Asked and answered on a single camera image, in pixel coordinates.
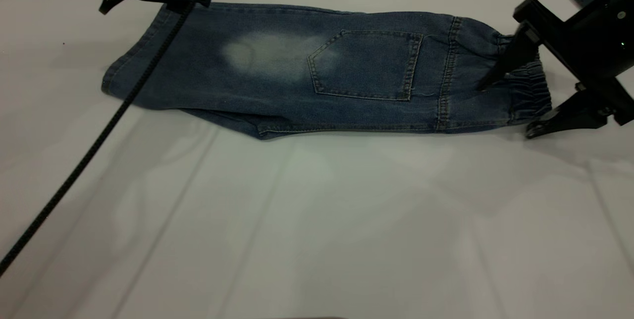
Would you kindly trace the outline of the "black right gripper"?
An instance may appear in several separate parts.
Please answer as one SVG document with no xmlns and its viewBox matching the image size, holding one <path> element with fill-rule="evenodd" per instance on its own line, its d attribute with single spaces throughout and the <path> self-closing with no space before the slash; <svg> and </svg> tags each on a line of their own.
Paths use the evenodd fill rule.
<svg viewBox="0 0 634 319">
<path fill-rule="evenodd" d="M 633 66 L 633 0 L 594 0 L 566 21 L 538 0 L 525 0 L 513 17 L 523 25 L 480 80 L 478 91 L 534 61 L 540 45 L 578 80 L 574 95 L 528 124 L 527 139 L 598 129 L 607 124 L 609 116 L 619 125 L 633 120 L 633 98 L 618 81 Z"/>
</svg>

